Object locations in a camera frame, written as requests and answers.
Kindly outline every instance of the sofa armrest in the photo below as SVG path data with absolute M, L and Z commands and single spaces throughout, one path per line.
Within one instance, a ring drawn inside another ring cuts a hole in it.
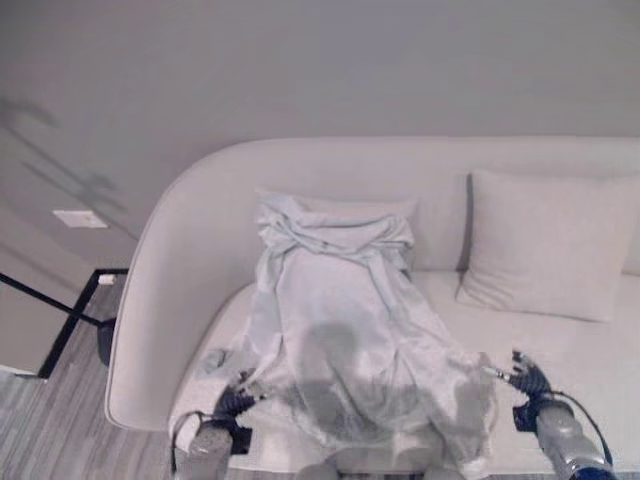
M 215 173 L 212 156 L 176 180 L 138 244 L 105 400 L 107 418 L 120 427 L 166 430 L 183 375 L 212 319 L 253 279 L 260 246 L 258 236 L 247 233 L 255 229 L 252 215 L 238 214 L 233 189 Z M 240 196 L 255 203 L 247 192 Z

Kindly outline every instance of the black cable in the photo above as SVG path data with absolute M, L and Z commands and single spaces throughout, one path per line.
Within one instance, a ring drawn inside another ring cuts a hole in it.
M 192 412 L 187 412 L 184 415 L 180 416 L 173 426 L 173 434 L 171 435 L 171 475 L 175 477 L 176 472 L 178 471 L 178 465 L 176 463 L 176 443 L 178 441 L 178 433 L 180 429 L 184 426 L 185 422 L 192 417 L 193 415 L 198 416 L 198 420 L 200 421 L 200 425 L 202 425 L 202 419 L 204 418 L 204 413 L 200 410 L 193 410 Z
M 611 450 L 609 450 L 609 445 L 607 445 L 607 441 L 604 439 L 604 435 L 602 435 L 602 432 L 600 431 L 600 427 L 598 427 L 598 424 L 595 422 L 595 420 L 591 418 L 591 415 L 589 415 L 589 412 L 587 412 L 587 409 L 584 408 L 584 406 L 578 400 L 576 400 L 575 398 L 573 398 L 571 395 L 567 393 L 560 392 L 558 390 L 551 390 L 550 393 L 554 395 L 558 395 L 559 397 L 568 398 L 573 403 L 575 403 L 580 410 L 582 410 L 582 413 L 585 414 L 589 422 L 591 422 L 591 425 L 593 426 L 594 430 L 598 434 L 598 437 L 600 437 L 600 442 L 602 443 L 602 450 L 604 451 L 604 458 L 607 460 L 607 462 L 609 462 L 609 465 L 613 467 L 613 458 L 611 456 Z

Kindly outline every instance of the black metal frame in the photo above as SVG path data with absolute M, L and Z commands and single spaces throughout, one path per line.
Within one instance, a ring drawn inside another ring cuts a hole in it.
M 58 310 L 62 310 L 63 312 L 69 314 L 67 321 L 60 330 L 58 337 L 51 347 L 49 355 L 47 355 L 47 358 L 42 364 L 42 367 L 38 371 L 39 378 L 46 379 L 51 376 L 51 373 L 53 372 L 53 369 L 58 362 L 60 355 L 62 354 L 62 350 L 64 350 L 64 347 L 69 341 L 71 333 L 73 333 L 73 329 L 75 328 L 79 320 L 87 322 L 98 329 L 98 353 L 100 355 L 102 363 L 107 366 L 109 365 L 109 353 L 111 350 L 111 341 L 113 340 L 113 332 L 115 329 L 116 319 L 111 318 L 101 321 L 96 318 L 90 317 L 89 315 L 85 315 L 84 309 L 88 305 L 91 297 L 98 287 L 98 279 L 100 278 L 100 275 L 126 275 L 127 273 L 129 273 L 129 270 L 127 269 L 95 270 L 89 278 L 89 281 L 85 285 L 84 289 L 82 290 L 80 297 L 78 297 L 78 301 L 75 303 L 73 308 L 71 308 L 64 303 L 59 302 L 55 298 L 51 298 L 48 295 L 45 295 L 44 293 L 39 292 L 38 290 L 35 290 L 28 285 L 25 285 L 24 283 L 19 282 L 18 280 L 0 272 L 0 282 L 5 283 L 12 288 L 15 288 L 16 290 L 19 290 L 27 295 L 30 295 L 31 297 L 40 300 L 41 302 L 46 303 L 47 305 L 50 305 L 54 308 L 57 308 Z

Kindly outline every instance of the chair leg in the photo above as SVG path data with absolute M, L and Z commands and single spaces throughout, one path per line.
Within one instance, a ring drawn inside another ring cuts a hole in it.
M 101 323 L 98 327 L 98 356 L 103 365 L 109 366 L 111 358 L 111 344 L 116 328 L 116 319 L 111 318 Z

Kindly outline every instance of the wall outlet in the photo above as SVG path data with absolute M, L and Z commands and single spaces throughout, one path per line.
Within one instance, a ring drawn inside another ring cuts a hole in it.
M 53 214 L 69 228 L 108 228 L 92 210 L 54 210 Z

